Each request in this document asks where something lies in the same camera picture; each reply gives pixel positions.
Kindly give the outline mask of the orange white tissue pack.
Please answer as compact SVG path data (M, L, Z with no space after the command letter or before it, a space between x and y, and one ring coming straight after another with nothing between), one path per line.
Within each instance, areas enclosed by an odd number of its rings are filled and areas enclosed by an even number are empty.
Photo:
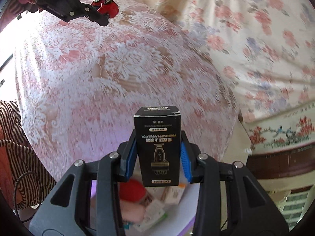
M162 194L161 201L166 205L179 205L185 189L186 184L184 183L180 183L178 186L168 186Z

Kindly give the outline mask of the red heart-shaped box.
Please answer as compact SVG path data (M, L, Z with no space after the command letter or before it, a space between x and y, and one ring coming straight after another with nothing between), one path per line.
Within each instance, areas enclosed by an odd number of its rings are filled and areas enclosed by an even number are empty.
M137 203L146 195L146 189L141 182L130 179L119 184L119 198L124 201Z

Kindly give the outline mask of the red toy truck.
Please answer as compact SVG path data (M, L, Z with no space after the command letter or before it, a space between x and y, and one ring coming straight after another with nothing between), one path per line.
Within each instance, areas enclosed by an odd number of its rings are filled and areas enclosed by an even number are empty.
M94 0L91 4L100 14L109 15L112 19L119 13L118 5L112 0Z

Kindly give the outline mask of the floral bed sheet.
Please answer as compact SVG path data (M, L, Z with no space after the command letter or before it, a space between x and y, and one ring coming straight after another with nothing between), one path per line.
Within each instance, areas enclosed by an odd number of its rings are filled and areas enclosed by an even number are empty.
M314 100L309 0L140 0L186 32L233 89L245 122Z

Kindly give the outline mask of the black shaver box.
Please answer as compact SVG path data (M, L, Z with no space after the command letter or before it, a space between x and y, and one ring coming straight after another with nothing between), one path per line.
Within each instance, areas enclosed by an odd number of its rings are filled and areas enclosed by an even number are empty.
M177 186L181 156L181 112L176 106L141 107L133 119L144 186Z

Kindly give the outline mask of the striped red white cloth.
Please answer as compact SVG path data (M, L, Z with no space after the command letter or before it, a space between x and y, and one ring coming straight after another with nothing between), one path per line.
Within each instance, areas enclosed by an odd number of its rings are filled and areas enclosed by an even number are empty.
M35 206L55 184L27 140L17 102L1 101L1 191L8 205Z

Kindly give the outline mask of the bird flower painting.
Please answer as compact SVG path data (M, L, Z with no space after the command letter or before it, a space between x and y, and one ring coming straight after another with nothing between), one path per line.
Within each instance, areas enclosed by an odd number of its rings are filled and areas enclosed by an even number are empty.
M253 155L274 153L314 143L314 102L270 118L243 123Z

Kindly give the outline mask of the purple storage box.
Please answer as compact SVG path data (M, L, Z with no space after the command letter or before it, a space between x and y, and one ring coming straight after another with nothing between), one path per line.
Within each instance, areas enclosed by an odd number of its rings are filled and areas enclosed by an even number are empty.
M146 188L139 177L118 184L126 235L192 235L199 184Z

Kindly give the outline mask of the green white medicine box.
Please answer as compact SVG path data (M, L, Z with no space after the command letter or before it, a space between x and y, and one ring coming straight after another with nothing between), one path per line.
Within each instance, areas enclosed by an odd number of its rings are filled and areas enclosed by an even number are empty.
M164 211L164 204L161 201L154 199L145 207L143 221L139 224L133 224L133 227L139 232L144 232L164 220L166 217L167 214Z

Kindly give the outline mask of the pink glasses case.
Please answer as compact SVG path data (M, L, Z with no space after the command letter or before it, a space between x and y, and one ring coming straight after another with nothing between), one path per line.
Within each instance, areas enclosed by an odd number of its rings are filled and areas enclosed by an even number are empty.
M132 223L141 223L145 216L145 207L140 204L120 200L122 219Z

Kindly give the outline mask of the pink lace tablecloth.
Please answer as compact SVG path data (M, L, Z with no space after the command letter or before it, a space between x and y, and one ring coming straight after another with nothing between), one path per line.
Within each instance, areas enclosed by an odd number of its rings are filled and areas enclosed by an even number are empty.
M232 91L176 25L138 0L114 2L120 12L106 27L45 11L18 21L19 110L41 163L59 180L75 160L99 160L128 140L139 108L164 105L221 160L237 118Z

